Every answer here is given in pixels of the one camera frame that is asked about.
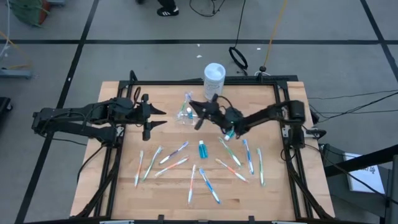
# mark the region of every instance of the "person's foot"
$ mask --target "person's foot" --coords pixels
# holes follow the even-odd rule
[[[176,16],[178,15],[178,7],[176,6],[174,10],[168,11],[165,7],[162,7],[157,10],[157,14],[160,16]]]

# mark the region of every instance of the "wooden table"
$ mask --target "wooden table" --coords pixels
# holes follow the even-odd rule
[[[303,83],[288,82],[288,86],[290,99],[305,103],[307,115],[305,126],[312,127]],[[118,82],[104,82],[98,100],[104,101],[115,97],[117,87]],[[295,220],[286,164],[280,158],[282,140],[278,122],[270,121],[256,126],[241,138],[248,140],[251,149],[254,163],[254,175],[251,175],[241,139],[234,138],[227,143],[243,163],[243,168],[238,170],[217,138],[222,136],[219,127],[205,122],[202,128],[196,131],[193,126],[175,122],[184,92],[192,90],[194,100],[205,101],[203,86],[143,85],[141,88],[141,94],[148,93],[149,101],[156,108],[167,112],[167,115],[163,116],[153,115],[151,120],[166,120],[168,122],[154,128],[151,131],[150,140],[146,142],[142,140],[142,128],[135,125],[127,126],[112,219],[156,220],[158,215],[163,214],[166,220],[247,220],[249,215],[254,215],[256,220]],[[241,110],[245,116],[275,103],[274,91],[271,86],[224,86],[223,96],[230,99],[234,107]],[[222,99],[219,99],[219,102],[227,106]],[[204,140],[208,147],[208,159],[200,159],[199,140]],[[178,149],[185,141],[190,143],[187,148],[165,164],[159,165],[161,159]],[[314,139],[306,139],[306,143],[317,147],[317,142]],[[143,177],[159,146],[163,146],[164,150],[156,159],[148,178],[144,182],[139,182],[135,189],[134,175],[139,163],[139,151],[144,150],[140,175]],[[85,159],[99,147],[98,141],[90,139]],[[262,148],[265,187],[261,187],[259,182],[259,159],[256,153],[258,147]],[[302,149],[301,152],[308,189],[326,212],[334,216],[320,153],[309,147]],[[80,212],[98,189],[104,155],[105,150],[101,151],[83,169],[71,215]],[[186,155],[190,156],[188,162],[167,171],[158,178],[154,177],[156,172]],[[239,180],[230,171],[217,164],[216,158],[236,169],[249,180],[249,183]],[[193,164],[204,168],[221,200],[221,205],[215,202],[198,171],[193,184],[193,201],[191,205],[187,205]],[[302,194],[299,188],[297,189],[301,214],[304,217]],[[108,193],[106,192],[103,213],[107,199]]]

